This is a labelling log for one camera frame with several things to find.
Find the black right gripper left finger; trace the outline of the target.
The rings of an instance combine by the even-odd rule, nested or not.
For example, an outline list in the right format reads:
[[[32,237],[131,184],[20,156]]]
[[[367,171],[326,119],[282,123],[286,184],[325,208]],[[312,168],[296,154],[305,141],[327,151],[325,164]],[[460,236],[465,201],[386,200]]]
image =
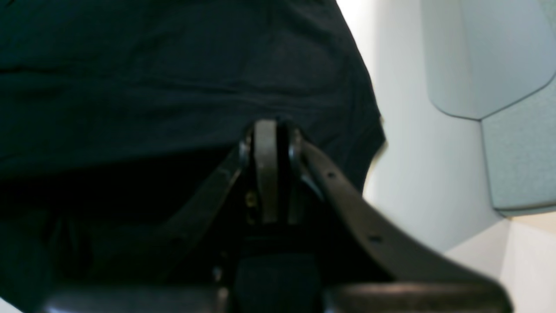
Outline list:
[[[278,225],[278,122],[259,120],[196,194],[146,239],[95,270],[110,286],[68,286],[42,313],[225,313],[226,226]]]

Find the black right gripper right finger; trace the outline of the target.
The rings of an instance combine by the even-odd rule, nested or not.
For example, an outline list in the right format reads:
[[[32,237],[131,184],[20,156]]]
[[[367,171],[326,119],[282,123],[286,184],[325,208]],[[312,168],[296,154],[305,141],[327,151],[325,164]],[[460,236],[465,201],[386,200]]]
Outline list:
[[[322,313],[511,313],[506,290],[425,247],[368,204],[296,126],[278,128],[285,210],[314,254]]]

